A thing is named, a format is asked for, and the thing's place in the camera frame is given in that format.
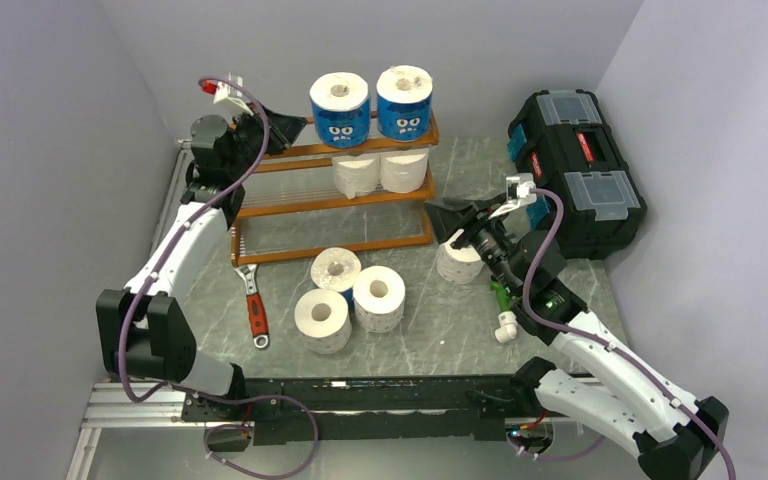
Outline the blue roll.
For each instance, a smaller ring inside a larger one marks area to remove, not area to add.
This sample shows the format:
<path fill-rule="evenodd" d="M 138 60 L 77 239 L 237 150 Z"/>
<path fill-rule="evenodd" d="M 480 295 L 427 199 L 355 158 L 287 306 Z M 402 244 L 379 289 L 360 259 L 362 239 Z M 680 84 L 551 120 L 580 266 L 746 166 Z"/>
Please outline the blue roll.
<path fill-rule="evenodd" d="M 399 65 L 383 71 L 376 83 L 379 132 L 397 142 L 412 142 L 430 128 L 433 80 L 424 69 Z"/>
<path fill-rule="evenodd" d="M 363 144 L 371 126 L 367 82 L 350 72 L 327 73 L 310 87 L 315 131 L 321 142 L 338 149 Z"/>
<path fill-rule="evenodd" d="M 351 303 L 353 287 L 362 270 L 362 263 L 354 252 L 331 247 L 315 257 L 310 267 L 310 278 L 317 288 L 338 292 Z"/>

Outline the white roll sideways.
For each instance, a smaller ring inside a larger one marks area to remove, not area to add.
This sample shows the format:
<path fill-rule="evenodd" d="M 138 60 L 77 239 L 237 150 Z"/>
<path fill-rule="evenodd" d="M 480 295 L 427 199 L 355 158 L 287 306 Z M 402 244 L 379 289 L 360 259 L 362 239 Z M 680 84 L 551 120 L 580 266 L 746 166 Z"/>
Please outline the white roll sideways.
<path fill-rule="evenodd" d="M 430 149 L 383 152 L 379 155 L 379 183 L 389 192 L 409 193 L 424 183 Z"/>

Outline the orange wooden two-tier shelf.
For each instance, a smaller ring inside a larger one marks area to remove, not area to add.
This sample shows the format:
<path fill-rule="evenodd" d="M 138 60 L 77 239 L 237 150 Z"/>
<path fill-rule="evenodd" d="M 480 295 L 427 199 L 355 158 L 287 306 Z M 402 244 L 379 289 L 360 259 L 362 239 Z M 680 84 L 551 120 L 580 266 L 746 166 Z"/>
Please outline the orange wooden two-tier shelf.
<path fill-rule="evenodd" d="M 240 267 L 249 263 L 313 258 L 324 249 L 315 246 L 293 250 L 257 250 L 251 244 L 251 220 L 254 218 L 401 202 L 421 203 L 433 198 L 436 188 L 430 170 L 424 173 L 423 183 L 415 191 L 395 193 L 378 188 L 366 196 L 350 199 L 337 190 L 331 168 L 332 159 L 336 156 L 401 153 L 411 148 L 436 146 L 439 141 L 439 127 L 436 119 L 432 118 L 429 131 L 409 143 L 377 137 L 357 148 L 346 150 L 316 143 L 294 146 L 280 155 L 267 157 L 247 181 L 245 200 L 230 229 L 231 264 Z"/>

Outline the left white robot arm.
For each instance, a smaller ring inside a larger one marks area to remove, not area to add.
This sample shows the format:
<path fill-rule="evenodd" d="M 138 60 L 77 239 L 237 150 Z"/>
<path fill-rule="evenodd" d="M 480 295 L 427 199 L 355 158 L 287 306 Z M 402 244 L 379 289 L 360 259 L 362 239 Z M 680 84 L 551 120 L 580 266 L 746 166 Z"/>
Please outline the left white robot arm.
<path fill-rule="evenodd" d="M 245 196 L 239 180 L 264 155 L 292 146 L 308 121 L 267 110 L 232 120 L 207 115 L 191 126 L 193 158 L 173 227 L 146 265 L 120 289 L 104 290 L 95 311 L 105 369 L 159 380 L 208 397 L 224 420 L 247 406 L 240 366 L 199 350 L 180 298 L 237 218 Z"/>

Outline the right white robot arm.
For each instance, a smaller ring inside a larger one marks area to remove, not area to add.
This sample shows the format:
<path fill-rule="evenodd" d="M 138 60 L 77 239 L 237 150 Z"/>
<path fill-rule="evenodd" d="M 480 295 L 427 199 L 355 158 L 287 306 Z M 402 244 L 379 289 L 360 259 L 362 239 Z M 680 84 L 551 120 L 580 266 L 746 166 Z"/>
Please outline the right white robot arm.
<path fill-rule="evenodd" d="M 443 199 L 423 208 L 437 242 L 471 247 L 511 300 L 529 335 L 583 366 L 601 383 L 583 384 L 552 362 L 534 357 L 510 379 L 517 411 L 541 408 L 579 421 L 636 459 L 650 479 L 698 479 L 716 456 L 737 476 L 724 446 L 729 410 L 714 396 L 699 399 L 657 373 L 559 278 L 567 261 L 558 229 L 515 240 L 496 213 L 501 197 Z"/>

